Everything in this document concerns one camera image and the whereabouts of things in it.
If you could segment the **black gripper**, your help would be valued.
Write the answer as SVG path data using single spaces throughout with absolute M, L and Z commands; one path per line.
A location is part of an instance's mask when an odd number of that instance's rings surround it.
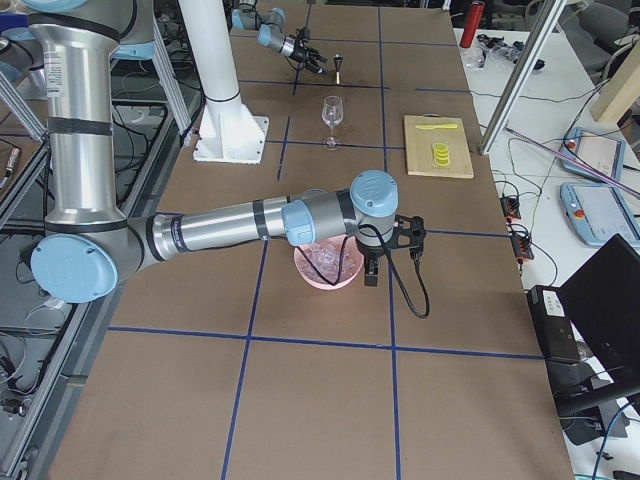
M 327 69 L 319 63 L 326 64 L 327 59 L 315 48 L 309 47 L 309 39 L 306 36 L 289 37 L 291 53 L 289 59 L 304 63 L 303 69 L 314 75 L 326 75 Z
M 362 245 L 362 255 L 364 258 L 364 284 L 368 287 L 376 287 L 378 285 L 380 248 Z

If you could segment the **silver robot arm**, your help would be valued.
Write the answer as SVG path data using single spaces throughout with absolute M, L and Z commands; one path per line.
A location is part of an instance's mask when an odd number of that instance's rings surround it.
M 110 61 L 120 48 L 154 47 L 149 1 L 31 1 L 40 42 L 55 185 L 45 236 L 30 268 L 39 286 L 68 303 L 108 295 L 119 283 L 175 255 L 285 237 L 294 246 L 352 236 L 363 252 L 389 250 L 398 187 L 379 170 L 347 189 L 219 208 L 129 218 L 117 206 Z
M 303 26 L 294 35 L 285 32 L 286 13 L 279 7 L 260 12 L 256 1 L 243 1 L 231 10 L 231 26 L 245 31 L 255 31 L 257 42 L 281 56 L 296 70 L 307 70 L 324 75 L 327 59 L 309 45 L 310 30 Z

